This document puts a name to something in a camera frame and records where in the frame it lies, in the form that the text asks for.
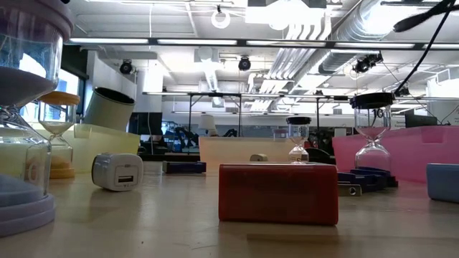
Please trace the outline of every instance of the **red box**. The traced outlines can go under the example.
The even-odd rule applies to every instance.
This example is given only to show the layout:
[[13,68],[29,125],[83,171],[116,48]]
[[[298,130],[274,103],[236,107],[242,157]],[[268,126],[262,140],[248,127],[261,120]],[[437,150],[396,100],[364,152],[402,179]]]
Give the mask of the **red box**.
[[338,174],[326,164],[222,164],[221,221],[338,223]]

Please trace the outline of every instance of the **exposed ceiling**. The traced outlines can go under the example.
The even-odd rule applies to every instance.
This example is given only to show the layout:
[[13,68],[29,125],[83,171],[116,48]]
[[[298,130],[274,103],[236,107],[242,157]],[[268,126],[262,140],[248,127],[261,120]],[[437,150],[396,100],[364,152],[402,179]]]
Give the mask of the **exposed ceiling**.
[[[233,1],[237,6],[247,6],[247,0]],[[335,24],[357,0],[343,0],[342,9],[332,14]],[[226,29],[218,29],[211,23],[213,6],[187,6],[185,4],[119,4],[113,2],[71,1],[70,8],[76,15],[73,37],[201,37],[201,38],[247,38],[247,39],[282,39],[287,33],[271,29],[267,24],[247,24],[244,18],[231,16]],[[231,8],[243,16],[244,8]],[[392,41],[428,41],[436,29],[441,16],[434,17],[424,24],[404,33],[390,33],[384,40]],[[437,41],[458,42],[457,24],[459,16],[450,15],[437,37]],[[162,59],[167,70],[164,84],[168,90],[177,85],[197,85],[205,80],[204,73],[194,68],[194,50],[196,47],[106,47],[105,51],[116,52],[155,52]],[[240,72],[237,68],[241,55],[250,56],[252,72],[270,69],[278,49],[262,48],[219,48],[226,62],[217,70],[218,80],[246,82],[250,72]],[[421,56],[421,52],[383,51],[384,62],[398,80],[403,80]],[[120,62],[114,59],[113,65]],[[146,61],[135,63],[145,67]],[[435,75],[432,72],[444,70],[448,65],[459,65],[459,53],[431,52],[428,54],[420,72],[411,79],[410,91],[414,95],[425,93],[424,79]],[[359,79],[349,76],[350,67],[345,67],[344,76],[333,76],[327,83],[328,90],[334,88],[379,90],[393,85],[395,78],[385,66],[379,64]]]

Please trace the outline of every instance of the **small hourglass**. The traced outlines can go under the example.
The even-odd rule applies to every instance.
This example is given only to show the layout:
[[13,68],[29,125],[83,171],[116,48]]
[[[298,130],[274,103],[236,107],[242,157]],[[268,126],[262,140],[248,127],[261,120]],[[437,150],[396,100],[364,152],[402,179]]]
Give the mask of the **small hourglass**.
[[50,178],[73,178],[73,148],[62,134],[75,124],[80,97],[66,92],[51,92],[39,98],[39,122],[51,133]]
[[306,163],[309,161],[309,154],[304,148],[304,143],[309,137],[309,124],[311,119],[307,117],[287,118],[288,137],[295,147],[289,152],[288,160],[291,163]]
[[355,128],[366,138],[366,145],[356,154],[356,168],[378,168],[390,173],[390,153],[381,139],[391,127],[390,106],[394,95],[378,92],[358,95],[351,99]]

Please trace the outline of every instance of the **wooden table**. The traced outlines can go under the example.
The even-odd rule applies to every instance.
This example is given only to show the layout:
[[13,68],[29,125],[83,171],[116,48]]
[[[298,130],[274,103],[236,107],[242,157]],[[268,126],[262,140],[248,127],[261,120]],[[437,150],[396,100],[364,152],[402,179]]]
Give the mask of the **wooden table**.
[[0,239],[0,257],[458,257],[459,204],[425,185],[340,198],[339,224],[219,223],[216,176],[161,176],[113,193],[90,175],[56,180],[54,223]]

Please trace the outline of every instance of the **white power adapter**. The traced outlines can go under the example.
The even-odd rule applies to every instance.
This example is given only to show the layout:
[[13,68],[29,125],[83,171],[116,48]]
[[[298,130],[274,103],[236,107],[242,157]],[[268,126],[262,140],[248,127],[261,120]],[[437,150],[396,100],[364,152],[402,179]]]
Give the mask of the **white power adapter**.
[[143,162],[134,154],[99,154],[94,158],[92,176],[96,186],[130,191],[142,183]]

